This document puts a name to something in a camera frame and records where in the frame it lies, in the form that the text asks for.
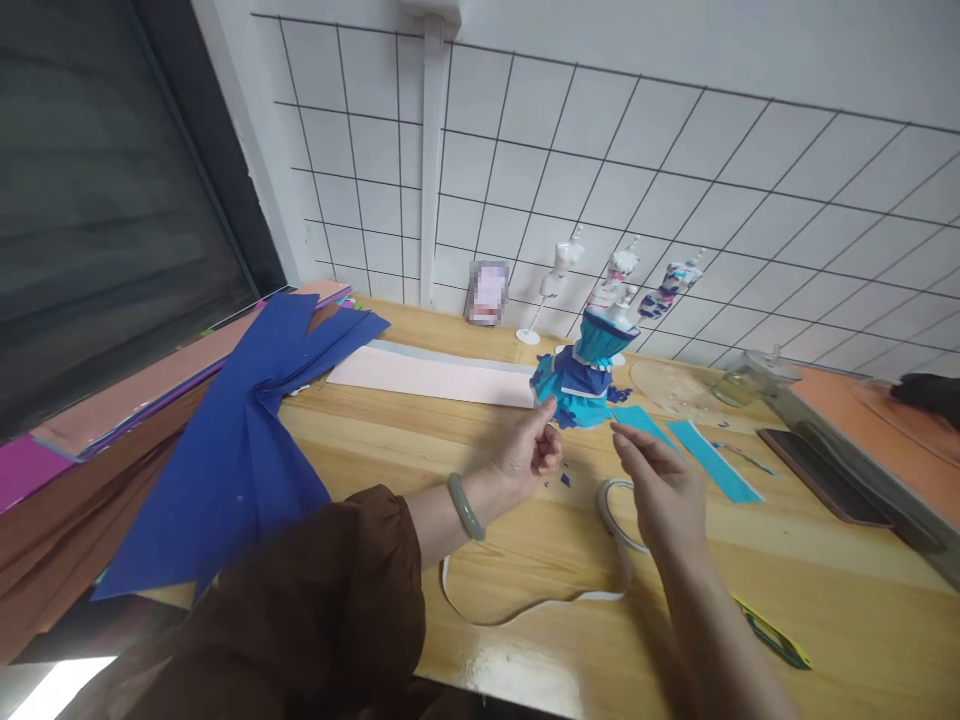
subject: light blue foam strip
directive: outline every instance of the light blue foam strip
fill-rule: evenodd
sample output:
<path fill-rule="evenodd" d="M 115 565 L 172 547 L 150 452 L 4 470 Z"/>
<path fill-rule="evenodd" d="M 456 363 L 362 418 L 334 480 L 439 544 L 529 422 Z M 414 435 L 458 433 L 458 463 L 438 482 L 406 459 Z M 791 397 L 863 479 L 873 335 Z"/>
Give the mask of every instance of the light blue foam strip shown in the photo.
<path fill-rule="evenodd" d="M 763 496 L 753 489 L 740 473 L 733 469 L 726 458 L 717 452 L 697 427 L 689 420 L 667 423 L 667 427 L 683 443 L 697 461 L 733 502 L 764 502 Z"/>
<path fill-rule="evenodd" d="M 645 433 L 655 435 L 664 442 L 668 443 L 674 450 L 677 449 L 677 446 L 673 444 L 673 441 L 670 440 L 666 433 L 660 429 L 660 426 L 657 425 L 653 418 L 647 414 L 647 411 L 639 405 L 631 405 L 630 407 L 614 407 L 610 408 L 610 412 L 613 413 L 613 416 L 617 419 L 618 423 L 623 423 L 624 425 L 635 427 L 638 430 L 643 430 Z"/>

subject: bracelet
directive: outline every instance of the bracelet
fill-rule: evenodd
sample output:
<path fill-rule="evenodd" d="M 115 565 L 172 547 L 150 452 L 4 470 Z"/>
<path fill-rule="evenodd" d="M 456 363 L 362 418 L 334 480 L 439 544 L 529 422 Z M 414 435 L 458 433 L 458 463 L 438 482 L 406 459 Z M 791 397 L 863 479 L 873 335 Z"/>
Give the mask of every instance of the bracelet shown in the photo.
<path fill-rule="evenodd" d="M 486 540 L 487 531 L 483 529 L 480 521 L 477 520 L 477 516 L 473 514 L 473 508 L 470 507 L 467 495 L 463 492 L 463 483 L 460 476 L 456 473 L 450 473 L 447 488 L 450 490 L 450 499 L 453 500 L 453 506 L 457 509 L 460 522 L 463 523 L 467 535 L 480 542 Z"/>

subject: white foam sheet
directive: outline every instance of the white foam sheet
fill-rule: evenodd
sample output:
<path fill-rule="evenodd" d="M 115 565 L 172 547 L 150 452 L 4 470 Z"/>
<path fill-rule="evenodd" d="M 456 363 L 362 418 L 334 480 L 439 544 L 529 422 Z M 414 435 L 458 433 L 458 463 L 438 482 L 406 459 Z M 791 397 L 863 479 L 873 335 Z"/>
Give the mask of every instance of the white foam sheet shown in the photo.
<path fill-rule="evenodd" d="M 425 359 L 430 356 L 455 359 Z M 530 377 L 535 368 L 514 365 L 503 369 L 497 367 L 499 365 L 504 363 L 443 356 L 420 348 L 395 352 L 365 346 L 334 368 L 327 382 L 445 400 L 532 408 Z"/>

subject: white mannequin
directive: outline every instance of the white mannequin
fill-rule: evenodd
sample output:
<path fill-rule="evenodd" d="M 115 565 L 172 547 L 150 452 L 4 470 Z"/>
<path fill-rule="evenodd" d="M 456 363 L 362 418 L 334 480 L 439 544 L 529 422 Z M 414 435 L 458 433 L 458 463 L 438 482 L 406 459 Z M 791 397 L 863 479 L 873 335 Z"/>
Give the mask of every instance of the white mannequin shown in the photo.
<path fill-rule="evenodd" d="M 540 317 L 540 311 L 543 310 L 543 304 L 548 298 L 555 298 L 560 294 L 563 288 L 564 279 L 570 269 L 583 257 L 585 249 L 583 245 L 577 242 L 580 238 L 582 225 L 577 225 L 573 231 L 573 237 L 569 242 L 558 243 L 554 254 L 553 270 L 547 273 L 540 281 L 540 305 L 537 306 L 537 312 L 534 313 L 533 320 L 530 321 L 530 327 L 517 330 L 517 339 L 525 345 L 536 345 L 540 342 L 540 335 L 534 331 L 533 326 Z"/>

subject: right hand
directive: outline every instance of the right hand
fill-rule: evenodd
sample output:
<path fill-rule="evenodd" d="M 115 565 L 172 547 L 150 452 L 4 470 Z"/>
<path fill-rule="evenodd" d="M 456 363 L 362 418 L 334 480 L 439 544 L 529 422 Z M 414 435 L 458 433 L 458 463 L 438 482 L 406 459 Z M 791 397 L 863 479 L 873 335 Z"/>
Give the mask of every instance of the right hand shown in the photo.
<path fill-rule="evenodd" d="M 654 559 L 705 559 L 708 553 L 703 474 L 653 435 L 620 423 L 610 426 L 620 464 L 633 479 L 640 535 Z"/>

